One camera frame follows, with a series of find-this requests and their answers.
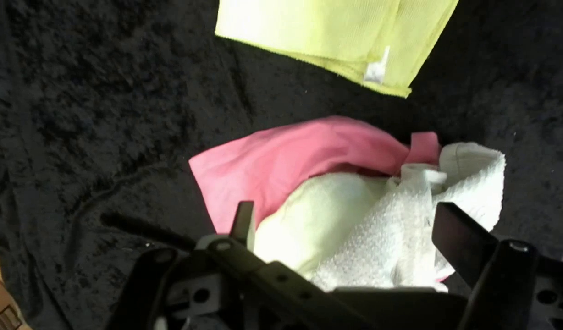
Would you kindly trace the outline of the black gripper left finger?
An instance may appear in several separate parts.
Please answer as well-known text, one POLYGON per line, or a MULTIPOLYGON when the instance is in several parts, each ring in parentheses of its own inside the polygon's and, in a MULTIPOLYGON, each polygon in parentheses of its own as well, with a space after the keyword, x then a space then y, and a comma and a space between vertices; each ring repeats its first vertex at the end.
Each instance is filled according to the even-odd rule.
POLYGON ((233 227, 230 236, 244 247, 253 245, 255 221, 253 221, 253 203, 241 201, 233 217, 233 227))

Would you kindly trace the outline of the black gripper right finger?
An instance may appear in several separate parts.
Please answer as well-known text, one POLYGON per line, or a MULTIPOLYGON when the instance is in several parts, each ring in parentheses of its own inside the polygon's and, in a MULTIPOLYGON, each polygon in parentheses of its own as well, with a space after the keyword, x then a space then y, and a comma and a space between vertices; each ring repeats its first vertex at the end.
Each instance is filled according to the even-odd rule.
POLYGON ((452 201, 437 205, 431 239, 468 285, 479 282, 497 247, 497 238, 452 201))

